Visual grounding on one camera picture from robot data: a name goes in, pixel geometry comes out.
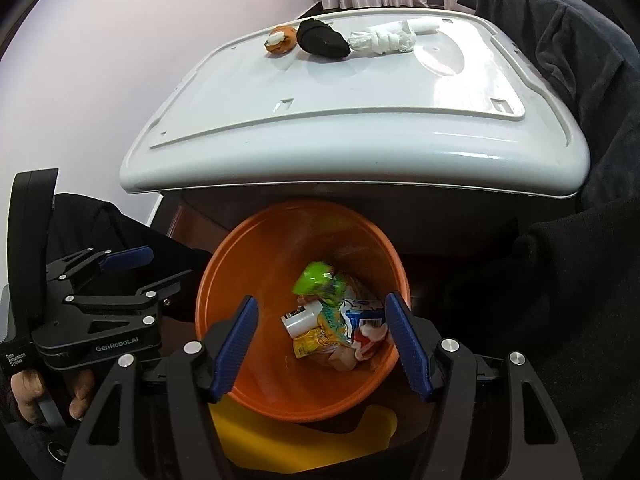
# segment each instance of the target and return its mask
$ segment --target wall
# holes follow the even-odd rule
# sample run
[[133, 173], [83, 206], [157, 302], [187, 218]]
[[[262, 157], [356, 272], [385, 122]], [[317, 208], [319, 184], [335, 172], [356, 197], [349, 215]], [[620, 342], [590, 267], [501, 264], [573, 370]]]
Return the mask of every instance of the wall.
[[289, 21], [314, 0], [40, 0], [0, 60], [0, 285], [19, 171], [59, 167], [58, 192], [146, 221], [118, 170], [145, 121], [207, 52]]

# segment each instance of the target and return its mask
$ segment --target trash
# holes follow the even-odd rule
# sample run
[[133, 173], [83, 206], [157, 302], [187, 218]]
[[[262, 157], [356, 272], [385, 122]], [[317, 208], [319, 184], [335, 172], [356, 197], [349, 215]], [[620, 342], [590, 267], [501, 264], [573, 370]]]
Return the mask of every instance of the trash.
[[326, 23], [313, 18], [300, 23], [297, 40], [302, 50], [317, 56], [340, 59], [351, 53], [349, 43], [345, 41], [340, 32], [336, 32]]
[[281, 320], [294, 338], [298, 359], [310, 356], [322, 366], [348, 372], [370, 359], [386, 337], [382, 302], [359, 280], [329, 264], [308, 264], [292, 292], [303, 304]]
[[318, 300], [299, 306], [292, 312], [281, 316], [282, 324], [292, 338], [318, 326], [318, 314], [322, 310], [322, 303]]
[[337, 347], [338, 343], [331, 341], [320, 327], [313, 328], [293, 340], [293, 352], [297, 359], [316, 352], [333, 352]]
[[416, 34], [433, 34], [438, 31], [438, 27], [438, 23], [429, 18], [383, 23], [352, 32], [348, 43], [356, 52], [411, 52], [415, 46]]
[[351, 346], [347, 339], [347, 323], [340, 309], [323, 305], [322, 311], [318, 314], [318, 323], [329, 338], [337, 340], [343, 346]]
[[376, 327], [364, 324], [356, 330], [353, 336], [353, 348], [355, 349], [355, 357], [358, 361], [366, 361], [371, 359], [378, 351], [380, 343], [385, 339], [388, 332], [386, 323]]
[[293, 27], [276, 27], [269, 33], [264, 47], [272, 54], [286, 54], [296, 46], [296, 34]]

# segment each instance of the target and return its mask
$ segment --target orange bucket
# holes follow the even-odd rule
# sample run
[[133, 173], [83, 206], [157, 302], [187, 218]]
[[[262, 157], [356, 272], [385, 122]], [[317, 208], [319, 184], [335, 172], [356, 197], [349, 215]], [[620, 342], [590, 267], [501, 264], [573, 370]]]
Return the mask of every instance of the orange bucket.
[[297, 308], [291, 289], [315, 260], [360, 279], [381, 300], [398, 290], [410, 304], [402, 263], [384, 233], [350, 209], [315, 200], [271, 206], [242, 222], [216, 250], [198, 292], [198, 338], [212, 323], [232, 317], [246, 294], [256, 298], [258, 329], [229, 396], [289, 422], [322, 420], [352, 408], [398, 360], [388, 342], [351, 372], [296, 359], [280, 316]]

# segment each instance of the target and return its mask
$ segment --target rolled black sock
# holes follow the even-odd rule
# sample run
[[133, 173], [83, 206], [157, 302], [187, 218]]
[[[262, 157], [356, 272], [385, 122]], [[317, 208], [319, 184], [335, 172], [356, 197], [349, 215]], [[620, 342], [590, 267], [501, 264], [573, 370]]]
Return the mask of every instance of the rolled black sock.
[[340, 59], [351, 53], [349, 43], [340, 32], [318, 20], [310, 19], [300, 23], [296, 39], [300, 48], [309, 54]]

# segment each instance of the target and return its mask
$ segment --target white container lid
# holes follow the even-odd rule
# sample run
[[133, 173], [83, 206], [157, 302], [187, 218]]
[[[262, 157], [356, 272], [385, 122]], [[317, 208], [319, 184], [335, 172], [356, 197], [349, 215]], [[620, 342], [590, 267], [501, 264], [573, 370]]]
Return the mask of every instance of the white container lid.
[[329, 60], [297, 46], [272, 56], [270, 28], [223, 45], [144, 127], [122, 164], [122, 186], [374, 182], [575, 194], [589, 169], [584, 136], [491, 23], [433, 9], [320, 19], [347, 38], [420, 17], [438, 31], [418, 36], [407, 54]]

